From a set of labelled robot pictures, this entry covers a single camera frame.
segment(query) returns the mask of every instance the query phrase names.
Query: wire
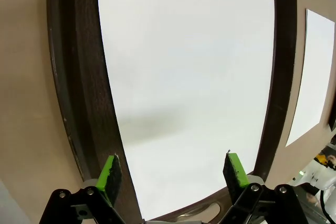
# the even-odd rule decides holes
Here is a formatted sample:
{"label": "wire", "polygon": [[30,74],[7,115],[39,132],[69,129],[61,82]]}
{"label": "wire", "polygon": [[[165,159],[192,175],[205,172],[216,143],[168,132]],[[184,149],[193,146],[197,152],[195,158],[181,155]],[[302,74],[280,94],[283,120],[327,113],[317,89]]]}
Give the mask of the wire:
{"label": "wire", "polygon": [[323,194],[324,194],[324,191],[321,190],[320,202],[321,202],[322,212],[324,213],[324,215],[326,216],[326,218],[328,219],[328,221],[329,221],[331,224],[336,224],[336,223],[331,219],[330,215],[327,213],[327,211],[326,211],[325,208],[324,208]]}

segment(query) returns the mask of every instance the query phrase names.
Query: screw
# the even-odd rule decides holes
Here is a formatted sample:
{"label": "screw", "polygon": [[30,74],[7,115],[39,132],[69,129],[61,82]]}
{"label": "screw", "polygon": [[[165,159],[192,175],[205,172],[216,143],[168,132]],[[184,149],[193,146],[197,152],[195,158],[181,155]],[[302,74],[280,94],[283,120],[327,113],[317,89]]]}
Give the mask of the screw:
{"label": "screw", "polygon": [[259,187],[256,186],[256,185],[252,185],[252,186],[251,186],[251,190],[252,190],[252,191],[258,191],[258,190],[259,190]]}
{"label": "screw", "polygon": [[89,190],[87,191],[87,193],[88,193],[88,195],[92,195],[92,194],[94,194],[95,192],[94,192],[92,189],[89,189]]}
{"label": "screw", "polygon": [[285,189],[283,186],[280,187],[280,192],[285,194],[287,192],[287,189]]}

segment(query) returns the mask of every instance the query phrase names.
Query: small white paper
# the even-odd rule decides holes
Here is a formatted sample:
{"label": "small white paper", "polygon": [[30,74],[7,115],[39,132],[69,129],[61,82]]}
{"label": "small white paper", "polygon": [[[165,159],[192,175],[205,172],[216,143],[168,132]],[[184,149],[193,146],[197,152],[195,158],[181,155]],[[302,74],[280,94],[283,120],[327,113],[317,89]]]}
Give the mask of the small white paper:
{"label": "small white paper", "polygon": [[254,169],[270,88],[274,0],[99,0],[120,134],[142,217]]}
{"label": "small white paper", "polygon": [[331,71],[335,23],[311,10],[307,10],[306,18],[299,98],[286,146],[320,122]]}

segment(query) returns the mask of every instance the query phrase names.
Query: sheet of paper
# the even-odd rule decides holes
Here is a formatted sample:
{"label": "sheet of paper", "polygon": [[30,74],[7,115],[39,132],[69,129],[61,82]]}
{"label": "sheet of paper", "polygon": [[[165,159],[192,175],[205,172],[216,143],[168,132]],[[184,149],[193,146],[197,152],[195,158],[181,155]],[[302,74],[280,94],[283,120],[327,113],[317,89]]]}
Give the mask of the sheet of paper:
{"label": "sheet of paper", "polygon": [[274,0],[99,0],[123,146],[142,217],[254,169],[270,88]]}
{"label": "sheet of paper", "polygon": [[306,11],[306,47],[299,98],[286,146],[320,122],[326,100],[334,46],[335,23]]}

